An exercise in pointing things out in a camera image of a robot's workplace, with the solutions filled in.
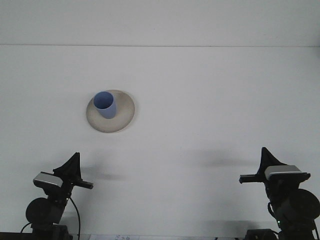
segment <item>black mount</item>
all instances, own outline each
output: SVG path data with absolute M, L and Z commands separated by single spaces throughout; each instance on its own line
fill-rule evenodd
M 25 215 L 32 228 L 34 240 L 72 240 L 68 228 L 58 225 L 62 214 L 71 197 L 74 186 L 92 189 L 93 183 L 83 181 L 80 171 L 80 153 L 76 152 L 65 164 L 53 170 L 53 174 L 44 174 L 58 177 L 62 180 L 61 187 L 49 184 L 37 184 L 48 196 L 33 200 L 26 209 Z
M 264 183 L 266 195 L 270 200 L 269 213 L 276 219 L 281 229 L 278 234 L 279 240 L 315 240 L 312 231 L 316 227 L 314 219 L 320 214 L 320 203 L 311 192 L 299 189 L 300 183 L 308 180 L 311 174 L 307 172 L 275 174 L 270 179 L 265 176 L 268 167 L 286 165 L 263 147 L 257 173 L 240 175 L 239 182 Z M 245 240 L 276 239 L 276 236 L 271 237 L 272 235 L 274 233 L 270 229 L 252 229 L 248 230 Z

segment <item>black cable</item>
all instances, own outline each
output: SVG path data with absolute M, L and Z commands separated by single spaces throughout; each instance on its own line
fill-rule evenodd
M 24 225 L 23 228 L 21 229 L 20 233 L 22 234 L 22 232 L 25 230 L 25 228 L 26 228 L 27 226 L 29 226 L 30 224 L 31 224 L 31 222 L 29 222 L 29 223 L 27 223 L 26 225 Z
M 315 230 L 315 234 L 316 234 L 316 238 L 318 239 L 318 240 L 320 240 L 319 239 L 319 233 L 318 233 L 318 229 L 317 229 L 317 225 L 316 225 L 316 222 L 315 222 L 315 220 L 313 220 L 313 223 L 314 223 L 314 230 Z
M 75 202 L 72 200 L 72 198 L 70 197 L 70 200 L 76 210 L 76 214 L 78 215 L 78 222 L 79 222 L 79 228 L 78 228 L 78 240 L 80 240 L 80 229 L 81 229 L 81 222 L 80 222 L 80 214 L 79 214 L 79 211 L 78 211 L 78 208 L 75 204 Z

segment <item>white wall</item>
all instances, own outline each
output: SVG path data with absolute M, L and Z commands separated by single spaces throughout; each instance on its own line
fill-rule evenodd
M 318 0 L 1 0 L 0 12 L 1 44 L 320 44 Z
M 257 172 L 266 146 L 311 173 L 301 187 L 320 197 L 320 48 L 132 45 L 317 46 L 319 8 L 284 0 L 1 1 L 0 231 L 21 229 L 28 204 L 45 196 L 33 177 L 75 152 L 83 179 L 94 182 L 72 193 L 83 233 L 277 230 L 263 184 L 238 180 Z M 129 93 L 136 105 L 118 133 L 86 120 L 88 102 L 105 89 Z M 76 217 L 68 204 L 61 223 L 71 233 Z

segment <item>cup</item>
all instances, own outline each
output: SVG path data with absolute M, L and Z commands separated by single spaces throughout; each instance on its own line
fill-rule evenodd
M 108 91 L 98 92 L 93 98 L 95 109 L 106 119 L 112 119 L 117 114 L 116 101 Z

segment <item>beige plate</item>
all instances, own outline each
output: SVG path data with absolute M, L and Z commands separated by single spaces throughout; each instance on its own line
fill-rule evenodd
M 86 119 L 96 130 L 104 133 L 114 133 L 127 126 L 135 115 L 135 104 L 132 98 L 123 91 L 107 90 L 112 93 L 116 104 L 116 115 L 107 119 L 101 116 L 94 106 L 92 98 L 86 108 Z

